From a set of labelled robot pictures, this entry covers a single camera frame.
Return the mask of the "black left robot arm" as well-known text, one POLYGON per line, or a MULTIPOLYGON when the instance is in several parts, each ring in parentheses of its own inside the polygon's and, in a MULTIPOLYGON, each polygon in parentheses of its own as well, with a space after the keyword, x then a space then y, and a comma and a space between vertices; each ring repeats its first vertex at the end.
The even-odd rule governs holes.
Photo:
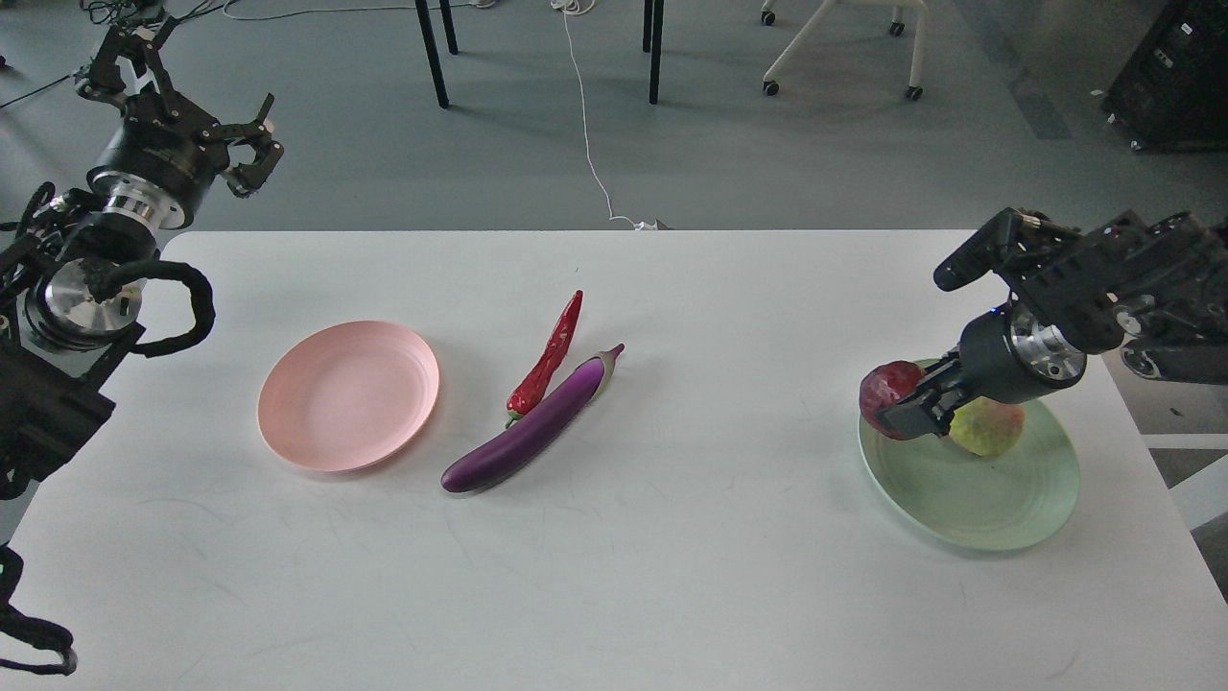
POLYGON ((167 232, 193 225, 216 180, 239 200, 259 191, 284 153, 271 96, 251 122, 227 124, 176 88, 158 52, 179 23, 111 23, 72 82, 118 110, 117 131, 85 188, 45 182, 2 225, 2 635, 53 655, 2 662, 16 673, 79 666, 70 630, 12 603, 25 569, 12 538, 36 491, 111 419, 102 389, 124 358, 193 349, 215 324, 206 276, 162 257, 167 232))

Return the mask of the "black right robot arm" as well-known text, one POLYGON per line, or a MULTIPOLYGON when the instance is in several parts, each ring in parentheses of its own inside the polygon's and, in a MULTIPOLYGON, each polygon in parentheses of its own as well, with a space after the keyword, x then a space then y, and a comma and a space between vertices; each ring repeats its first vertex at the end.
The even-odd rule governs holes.
POLYGON ((1120 214, 1090 230, 1008 207, 935 268, 954 292, 993 272, 1002 306, 969 322, 933 365, 865 376, 862 416, 892 439, 948 436, 977 399, 1022 404, 1077 384, 1090 355, 1117 350, 1148 380, 1226 382, 1226 226, 1192 214, 1146 225, 1120 214))

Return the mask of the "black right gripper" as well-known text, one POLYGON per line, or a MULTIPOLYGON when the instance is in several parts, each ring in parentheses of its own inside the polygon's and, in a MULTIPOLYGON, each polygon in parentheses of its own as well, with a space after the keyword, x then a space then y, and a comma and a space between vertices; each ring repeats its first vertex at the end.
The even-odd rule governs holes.
POLYGON ((927 376, 911 392, 879 388, 874 420, 887 437, 916 439, 949 434, 960 407, 977 396, 1022 404, 1078 384, 1087 355, 1059 326, 1035 315, 980 315, 969 322, 955 353, 909 360, 927 376))

